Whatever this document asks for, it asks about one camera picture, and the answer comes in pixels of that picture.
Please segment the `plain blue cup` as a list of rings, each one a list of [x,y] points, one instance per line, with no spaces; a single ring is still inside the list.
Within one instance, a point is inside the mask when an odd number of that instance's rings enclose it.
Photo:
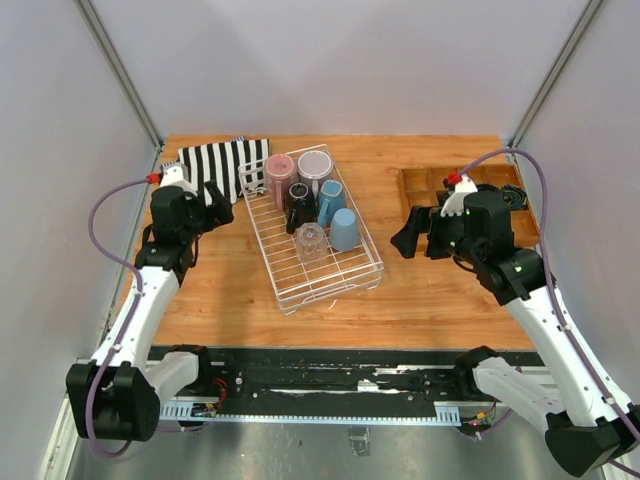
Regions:
[[[329,242],[334,250],[347,252],[359,245],[360,234],[356,214],[349,208],[336,211],[331,221]]]

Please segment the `pink ghost mug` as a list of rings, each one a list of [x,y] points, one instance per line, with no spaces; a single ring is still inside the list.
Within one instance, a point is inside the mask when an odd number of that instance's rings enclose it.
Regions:
[[[267,186],[276,208],[284,211],[286,196],[291,184],[297,178],[297,166],[294,159],[286,154],[270,156],[264,165]]]

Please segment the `black white-lined mug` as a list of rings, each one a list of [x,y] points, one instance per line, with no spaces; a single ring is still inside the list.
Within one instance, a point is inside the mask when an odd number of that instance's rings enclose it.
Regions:
[[[292,184],[288,191],[286,232],[292,235],[297,228],[316,219],[317,206],[313,191],[302,182]]]

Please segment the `blue floral mug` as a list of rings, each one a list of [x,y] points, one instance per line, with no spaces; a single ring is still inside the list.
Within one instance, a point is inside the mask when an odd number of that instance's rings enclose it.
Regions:
[[[326,228],[334,214],[346,207],[345,188],[342,183],[336,180],[327,180],[323,183],[318,194],[318,224]]]

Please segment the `clear glass cup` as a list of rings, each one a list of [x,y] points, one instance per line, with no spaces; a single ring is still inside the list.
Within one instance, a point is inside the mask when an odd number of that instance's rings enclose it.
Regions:
[[[304,223],[296,230],[295,247],[302,264],[324,259],[328,251],[324,229],[315,222]]]

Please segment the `lilac grey mug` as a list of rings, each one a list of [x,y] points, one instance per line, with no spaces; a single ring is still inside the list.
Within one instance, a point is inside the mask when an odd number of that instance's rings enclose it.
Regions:
[[[332,178],[334,162],[331,156],[320,150],[304,152],[298,158],[298,176],[307,185],[315,197],[322,185]]]

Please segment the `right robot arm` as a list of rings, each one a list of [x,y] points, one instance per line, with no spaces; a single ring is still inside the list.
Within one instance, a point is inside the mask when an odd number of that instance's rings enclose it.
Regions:
[[[542,257],[516,245],[511,211],[499,194],[465,194],[461,207],[415,206],[392,239],[405,258],[427,236],[426,257],[464,260],[535,345],[555,386],[548,389],[481,346],[455,363],[453,387],[466,400],[503,402],[543,437],[554,460],[580,477],[639,445],[639,407],[587,348],[561,302]]]

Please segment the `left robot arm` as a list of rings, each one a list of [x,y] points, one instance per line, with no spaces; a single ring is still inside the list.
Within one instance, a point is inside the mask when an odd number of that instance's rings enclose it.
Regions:
[[[233,221],[232,205],[210,180],[198,192],[179,180],[151,196],[152,222],[134,262],[129,294],[112,331],[86,363],[75,363],[66,388],[80,437],[125,443],[147,441],[161,408],[187,390],[200,396],[214,383],[211,355],[204,346],[176,345],[154,366],[147,359],[160,320],[195,265],[201,235]]]

